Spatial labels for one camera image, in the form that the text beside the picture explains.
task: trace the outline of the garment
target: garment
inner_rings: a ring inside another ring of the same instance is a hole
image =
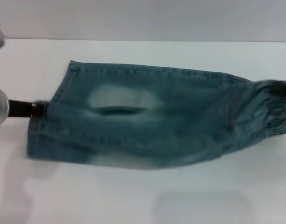
[[[286,82],[230,74],[71,61],[28,156],[124,168],[209,161],[286,133]]]

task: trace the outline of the blue denim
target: blue denim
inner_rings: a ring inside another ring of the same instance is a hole
[[[230,74],[71,61],[28,157],[124,168],[217,159],[286,133],[286,82]]]

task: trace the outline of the white surface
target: white surface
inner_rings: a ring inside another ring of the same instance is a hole
[[[286,0],[0,0],[10,38],[286,42]]]
[[[71,59],[286,79],[286,43],[10,40],[0,88],[50,99]],[[212,162],[136,171],[28,160],[27,125],[0,126],[0,224],[286,224],[286,135]]]

